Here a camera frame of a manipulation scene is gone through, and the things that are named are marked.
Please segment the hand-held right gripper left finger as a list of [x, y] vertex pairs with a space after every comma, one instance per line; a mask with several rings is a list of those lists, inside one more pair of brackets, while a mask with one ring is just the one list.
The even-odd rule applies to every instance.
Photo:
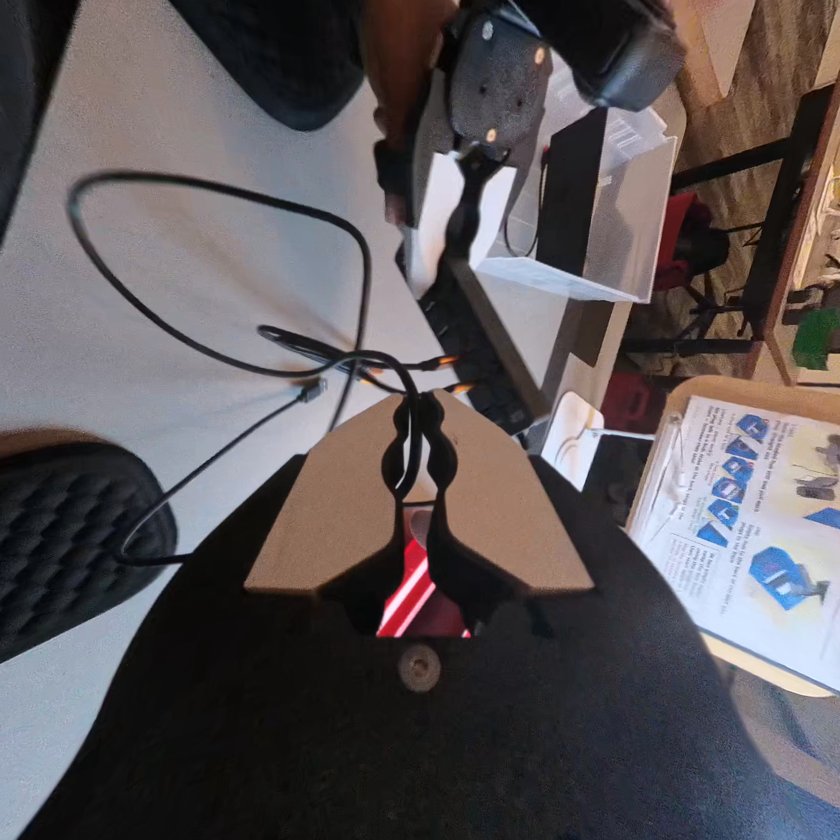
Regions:
[[245, 578], [248, 593], [326, 596], [330, 585], [359, 583], [374, 599], [391, 596], [403, 579], [404, 408], [404, 397], [388, 396], [312, 447]]

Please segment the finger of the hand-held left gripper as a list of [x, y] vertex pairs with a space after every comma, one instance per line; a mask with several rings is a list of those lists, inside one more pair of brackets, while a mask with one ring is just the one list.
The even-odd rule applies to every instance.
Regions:
[[447, 229], [465, 188], [456, 152], [436, 152], [416, 227], [404, 230], [405, 277], [415, 299], [434, 284], [446, 247]]
[[487, 154], [459, 160], [464, 188], [459, 201], [459, 255], [478, 268], [496, 242], [516, 184], [518, 169]]

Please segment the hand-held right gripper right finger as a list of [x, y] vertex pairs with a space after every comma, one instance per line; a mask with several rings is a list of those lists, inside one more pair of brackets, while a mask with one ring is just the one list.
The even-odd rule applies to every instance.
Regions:
[[593, 581], [526, 451], [501, 427], [436, 389], [425, 395], [427, 472], [443, 536], [515, 592], [587, 592]]

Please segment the black usb hub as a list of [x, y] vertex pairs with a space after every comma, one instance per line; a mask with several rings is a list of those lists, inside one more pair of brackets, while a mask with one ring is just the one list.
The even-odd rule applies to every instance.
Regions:
[[516, 436], [547, 419], [551, 402], [535, 381], [466, 258], [444, 252], [417, 298], [467, 398], [484, 418]]

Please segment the short black cable orange plugs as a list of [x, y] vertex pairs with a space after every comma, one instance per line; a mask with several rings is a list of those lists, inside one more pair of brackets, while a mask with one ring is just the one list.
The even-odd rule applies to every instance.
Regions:
[[[350, 373], [351, 360], [345, 360], [343, 352], [328, 343], [268, 325], [258, 326], [257, 331], [262, 338], [311, 361], [327, 363], [328, 361], [339, 360], [339, 370], [347, 374]], [[458, 361], [459, 357], [456, 355], [439, 355], [420, 362], [408, 363], [404, 366], [408, 371], [413, 372], [435, 372], [445, 368], [454, 368]], [[402, 394], [402, 388], [388, 385], [376, 377], [382, 374], [384, 370], [385, 367], [380, 362], [362, 362], [360, 372], [353, 374], [353, 378], [387, 394]]]

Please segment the long black cable orange plug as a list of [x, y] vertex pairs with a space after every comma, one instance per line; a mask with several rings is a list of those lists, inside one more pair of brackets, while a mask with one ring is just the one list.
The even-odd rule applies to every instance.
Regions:
[[[143, 303], [141, 299], [135, 296], [106, 264], [91, 240], [82, 212], [83, 198], [95, 187], [106, 184], [134, 183], [153, 186], [171, 186], [230, 197], [241, 202], [267, 207], [293, 216], [305, 217], [335, 228], [341, 233], [348, 235], [360, 252], [362, 268], [360, 305], [356, 319], [352, 350], [339, 350], [320, 366], [306, 371], [271, 369], [265, 366], [251, 364], [216, 351], [194, 340], [183, 331], [165, 321], [160, 315]], [[411, 367], [408, 364], [400, 362], [390, 354], [374, 351], [364, 346], [373, 290], [373, 259], [366, 238], [356, 226], [334, 213], [313, 206], [295, 203], [284, 198], [255, 192], [243, 187], [213, 182], [205, 178], [183, 174], [128, 169], [99, 170], [82, 176], [69, 189], [66, 198], [66, 214], [77, 243], [99, 275], [110, 285], [111, 289], [115, 290], [146, 321], [187, 349], [228, 368], [273, 380], [303, 381], [316, 379], [320, 375], [331, 371], [341, 371], [345, 380], [338, 405], [332, 417], [330, 431], [337, 429], [338, 421], [341, 419], [343, 409], [349, 401], [354, 383], [362, 380], [363, 371], [375, 368], [395, 373], [402, 384], [402, 389], [397, 390], [395, 393], [405, 398], [408, 415], [407, 461], [403, 468], [402, 477], [396, 485], [395, 495], [399, 501], [407, 498], [419, 475], [424, 446], [424, 432], [421, 428], [419, 418], [421, 398], [413, 379], [413, 373], [416, 371], [429, 372], [430, 369], [420, 366]]]

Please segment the person's left hand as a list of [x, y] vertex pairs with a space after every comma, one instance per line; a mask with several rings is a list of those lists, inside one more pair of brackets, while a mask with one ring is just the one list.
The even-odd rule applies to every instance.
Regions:
[[418, 99], [443, 42], [443, 29], [459, 11], [453, 1], [363, 1], [360, 47], [376, 98], [377, 173], [401, 163]]

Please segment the black box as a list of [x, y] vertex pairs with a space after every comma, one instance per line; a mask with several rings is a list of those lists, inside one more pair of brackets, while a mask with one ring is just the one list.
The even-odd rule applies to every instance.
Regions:
[[600, 180], [606, 108], [556, 132], [543, 153], [537, 261], [582, 276]]

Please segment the red box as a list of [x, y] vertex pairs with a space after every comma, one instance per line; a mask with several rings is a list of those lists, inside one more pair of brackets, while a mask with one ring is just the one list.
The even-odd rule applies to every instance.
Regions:
[[460, 608], [429, 571], [427, 535], [433, 511], [432, 500], [410, 501], [403, 508], [403, 576], [385, 603], [378, 637], [471, 637]]

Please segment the white tray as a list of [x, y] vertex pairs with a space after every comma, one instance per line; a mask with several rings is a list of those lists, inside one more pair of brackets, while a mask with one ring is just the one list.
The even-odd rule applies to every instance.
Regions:
[[548, 426], [540, 457], [582, 491], [604, 428], [603, 414], [584, 398], [564, 393]]

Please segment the clear plastic box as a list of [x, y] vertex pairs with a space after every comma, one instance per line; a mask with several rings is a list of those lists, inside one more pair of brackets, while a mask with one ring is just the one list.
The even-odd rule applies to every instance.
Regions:
[[653, 107], [609, 108], [600, 180], [582, 276], [536, 259], [543, 153], [552, 136], [595, 109], [571, 68], [553, 52], [553, 71], [532, 162], [496, 242], [476, 272], [576, 300], [647, 303], [676, 159], [677, 138]]

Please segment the red chair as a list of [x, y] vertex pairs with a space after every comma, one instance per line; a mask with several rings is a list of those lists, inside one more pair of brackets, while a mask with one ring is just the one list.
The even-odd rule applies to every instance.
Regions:
[[723, 266], [730, 237], [713, 227], [711, 210], [695, 192], [669, 198], [654, 273], [654, 292], [687, 288], [690, 282]]

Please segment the dark knit cloth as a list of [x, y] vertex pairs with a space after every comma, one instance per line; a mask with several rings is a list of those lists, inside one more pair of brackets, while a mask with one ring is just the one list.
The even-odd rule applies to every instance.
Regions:
[[363, 84], [361, 2], [171, 5], [245, 94], [291, 130], [324, 128]]

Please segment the green object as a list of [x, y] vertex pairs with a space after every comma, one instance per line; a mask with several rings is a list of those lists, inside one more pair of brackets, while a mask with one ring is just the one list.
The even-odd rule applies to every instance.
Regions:
[[791, 349], [797, 367], [808, 371], [827, 371], [828, 357], [838, 353], [839, 310], [820, 308], [808, 311], [799, 321]]

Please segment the dark furniture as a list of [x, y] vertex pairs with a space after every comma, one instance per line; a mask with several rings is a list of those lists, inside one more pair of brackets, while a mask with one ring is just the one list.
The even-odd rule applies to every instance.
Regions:
[[1, 236], [60, 68], [78, 1], [1, 2]]

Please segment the wooden table black frame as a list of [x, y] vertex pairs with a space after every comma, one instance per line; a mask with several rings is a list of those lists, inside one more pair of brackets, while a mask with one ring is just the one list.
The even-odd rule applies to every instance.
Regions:
[[743, 359], [743, 379], [755, 376], [763, 355], [770, 354], [774, 320], [791, 282], [795, 246], [816, 192], [817, 176], [828, 155], [838, 114], [838, 80], [810, 91], [800, 101], [791, 133], [781, 140], [678, 173], [675, 187], [690, 187], [780, 161], [759, 243], [739, 304], [716, 308], [736, 312], [751, 332], [749, 339], [624, 339], [624, 354], [674, 355], [680, 359], [717, 355]]

